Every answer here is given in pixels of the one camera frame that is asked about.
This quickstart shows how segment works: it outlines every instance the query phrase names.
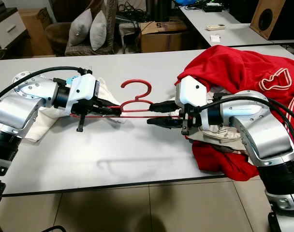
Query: white cushion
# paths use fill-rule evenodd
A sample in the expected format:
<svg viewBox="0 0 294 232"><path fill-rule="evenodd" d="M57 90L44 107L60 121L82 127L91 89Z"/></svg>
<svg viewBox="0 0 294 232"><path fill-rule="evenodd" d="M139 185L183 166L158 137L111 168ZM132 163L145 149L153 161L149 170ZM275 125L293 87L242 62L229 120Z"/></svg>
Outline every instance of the white cushion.
<svg viewBox="0 0 294 232"><path fill-rule="evenodd" d="M107 21L103 11L95 16L90 29L90 43L93 51L103 46L106 40Z"/></svg>
<svg viewBox="0 0 294 232"><path fill-rule="evenodd" d="M75 46L83 42L88 36L91 24L91 10L87 9L71 23L69 32L69 46Z"/></svg>

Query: gray tile floor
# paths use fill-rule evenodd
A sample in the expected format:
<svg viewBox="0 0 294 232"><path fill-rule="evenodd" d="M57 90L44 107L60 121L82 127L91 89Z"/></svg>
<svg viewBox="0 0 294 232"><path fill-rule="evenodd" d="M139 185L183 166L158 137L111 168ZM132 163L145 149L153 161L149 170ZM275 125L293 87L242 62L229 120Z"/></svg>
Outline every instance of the gray tile floor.
<svg viewBox="0 0 294 232"><path fill-rule="evenodd" d="M228 178L3 198L4 232L268 232L259 178Z"/></svg>

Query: robotic arm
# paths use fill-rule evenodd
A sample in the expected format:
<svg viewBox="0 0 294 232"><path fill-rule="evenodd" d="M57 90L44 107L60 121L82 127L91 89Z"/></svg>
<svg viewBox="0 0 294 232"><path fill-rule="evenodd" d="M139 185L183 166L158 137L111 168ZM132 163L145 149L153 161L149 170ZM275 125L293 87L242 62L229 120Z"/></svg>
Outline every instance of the robotic arm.
<svg viewBox="0 0 294 232"><path fill-rule="evenodd" d="M66 113L79 114L79 132L83 131L89 113L121 114L120 109L110 108L114 104L98 98L100 83L91 71L83 70L81 76L68 84L62 79L50 80L30 73L18 74L13 85L18 84L0 100L0 176L10 167L21 140L36 120L39 107L62 107ZM244 99L225 102L232 96ZM182 119L152 118L147 123L181 128L181 133L188 136L195 135L198 127L205 130L209 125L219 124L236 127L266 187L273 210L269 214L272 232L294 232L294 143L269 107L262 104L266 101L261 93L247 90L219 96L213 106L201 110L206 104L206 88L188 76L177 85L175 102L157 103L150 108L155 112L180 108ZM4 189L5 184L0 181L0 199Z"/></svg>

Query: wooden speaker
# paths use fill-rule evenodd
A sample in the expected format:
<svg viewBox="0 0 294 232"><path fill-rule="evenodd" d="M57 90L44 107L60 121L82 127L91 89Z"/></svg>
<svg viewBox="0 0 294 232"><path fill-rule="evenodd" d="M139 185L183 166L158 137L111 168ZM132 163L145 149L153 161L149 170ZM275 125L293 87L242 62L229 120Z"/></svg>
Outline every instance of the wooden speaker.
<svg viewBox="0 0 294 232"><path fill-rule="evenodd" d="M294 0L259 0L250 27L267 40L293 40Z"/></svg>

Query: white desk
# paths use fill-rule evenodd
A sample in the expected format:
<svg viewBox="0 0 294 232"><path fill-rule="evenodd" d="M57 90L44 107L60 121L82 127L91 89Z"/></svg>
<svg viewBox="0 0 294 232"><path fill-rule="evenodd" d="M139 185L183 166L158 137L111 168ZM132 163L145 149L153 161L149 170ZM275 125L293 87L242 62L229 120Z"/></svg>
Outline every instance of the white desk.
<svg viewBox="0 0 294 232"><path fill-rule="evenodd" d="M186 10L180 8L210 46L221 44L229 47L268 45L268 44L290 44L294 40L268 41L249 27L249 23L240 23L228 11L204 12L203 10ZM226 29L208 31L206 26L224 24ZM220 43L210 41L210 35L220 35Z"/></svg>
<svg viewBox="0 0 294 232"><path fill-rule="evenodd" d="M293 58L280 46L241 47L263 54ZM120 84L141 78L153 85L148 100L161 102L174 93L176 76L203 50L0 60L0 90L21 71L51 66L92 66L95 76L106 80L120 102L142 93L140 84ZM49 72L47 77L67 78L75 72ZM83 133L76 132L77 119L62 118L37 144L23 141L8 173L1 180L4 194L27 194L67 189L103 188L187 178L212 178L197 168L191 144L180 130L147 125L144 119L115 124L107 119L87 119Z"/></svg>

